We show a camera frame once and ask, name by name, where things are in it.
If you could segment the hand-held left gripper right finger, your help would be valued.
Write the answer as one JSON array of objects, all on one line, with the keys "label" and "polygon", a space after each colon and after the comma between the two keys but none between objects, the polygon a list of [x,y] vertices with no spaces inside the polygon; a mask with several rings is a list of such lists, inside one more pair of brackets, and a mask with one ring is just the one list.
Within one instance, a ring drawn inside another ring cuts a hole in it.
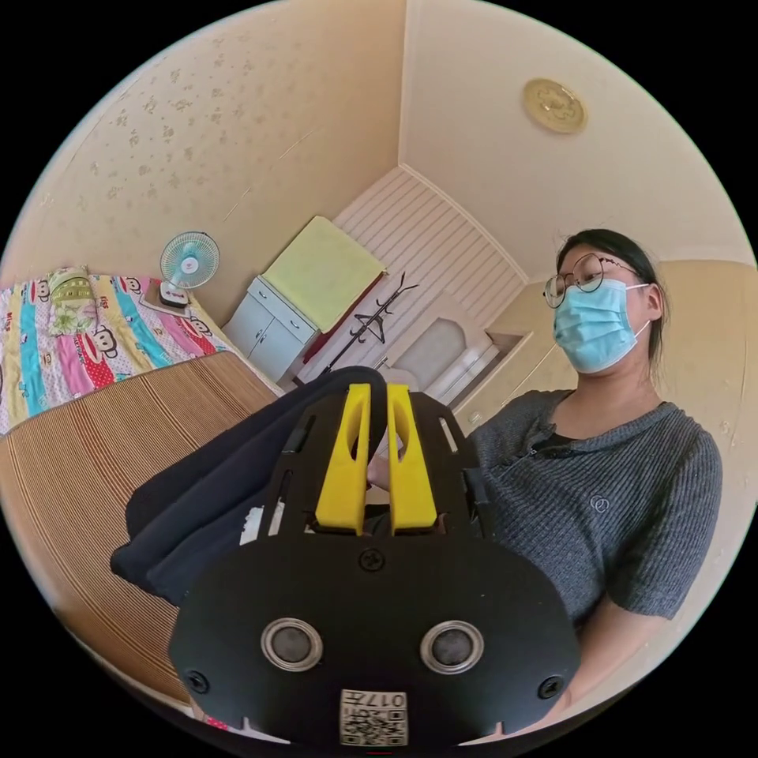
[{"label": "hand-held left gripper right finger", "polygon": [[387,403],[392,533],[429,531],[437,522],[437,509],[409,388],[388,385]]}]

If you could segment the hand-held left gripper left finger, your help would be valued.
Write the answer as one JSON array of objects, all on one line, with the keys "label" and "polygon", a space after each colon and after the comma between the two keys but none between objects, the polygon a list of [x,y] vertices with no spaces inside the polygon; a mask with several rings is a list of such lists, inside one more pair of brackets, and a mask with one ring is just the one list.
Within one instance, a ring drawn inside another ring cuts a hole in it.
[{"label": "hand-held left gripper left finger", "polygon": [[361,529],[366,502],[371,387],[353,384],[339,416],[315,518],[321,529]]}]

